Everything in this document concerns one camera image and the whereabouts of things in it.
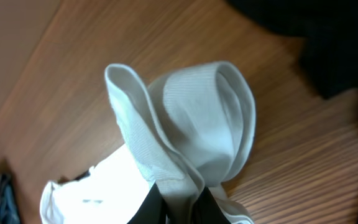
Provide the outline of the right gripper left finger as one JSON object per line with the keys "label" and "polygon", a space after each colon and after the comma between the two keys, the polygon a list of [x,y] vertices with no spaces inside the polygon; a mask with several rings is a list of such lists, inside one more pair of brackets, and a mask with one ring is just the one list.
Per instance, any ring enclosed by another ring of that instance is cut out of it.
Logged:
{"label": "right gripper left finger", "polygon": [[166,221],[166,203],[157,184],[153,184],[145,200],[128,224],[166,224]]}

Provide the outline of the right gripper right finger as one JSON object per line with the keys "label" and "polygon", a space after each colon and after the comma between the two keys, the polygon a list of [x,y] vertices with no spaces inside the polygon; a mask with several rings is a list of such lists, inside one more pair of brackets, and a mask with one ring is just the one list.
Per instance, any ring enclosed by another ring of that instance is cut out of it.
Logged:
{"label": "right gripper right finger", "polygon": [[193,205],[192,224],[230,224],[223,215],[209,188],[205,187]]}

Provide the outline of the white t-shirt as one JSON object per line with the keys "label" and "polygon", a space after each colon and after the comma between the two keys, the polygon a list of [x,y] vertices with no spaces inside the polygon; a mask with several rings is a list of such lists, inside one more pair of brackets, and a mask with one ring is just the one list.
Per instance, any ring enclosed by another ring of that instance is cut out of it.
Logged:
{"label": "white t-shirt", "polygon": [[230,223],[252,222],[222,187],[246,163],[256,125],[254,97],[232,63],[182,68],[149,85],[119,63],[104,77],[124,144],[89,176],[50,181],[40,201],[43,223],[128,223],[153,184],[166,223],[191,223],[205,187]]}

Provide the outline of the black garment at right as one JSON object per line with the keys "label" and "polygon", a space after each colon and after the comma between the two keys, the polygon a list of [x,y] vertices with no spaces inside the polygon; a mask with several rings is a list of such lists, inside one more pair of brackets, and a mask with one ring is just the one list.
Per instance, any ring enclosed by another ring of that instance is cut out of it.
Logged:
{"label": "black garment at right", "polygon": [[238,199],[257,223],[358,223],[358,1],[231,1],[284,53],[252,85]]}

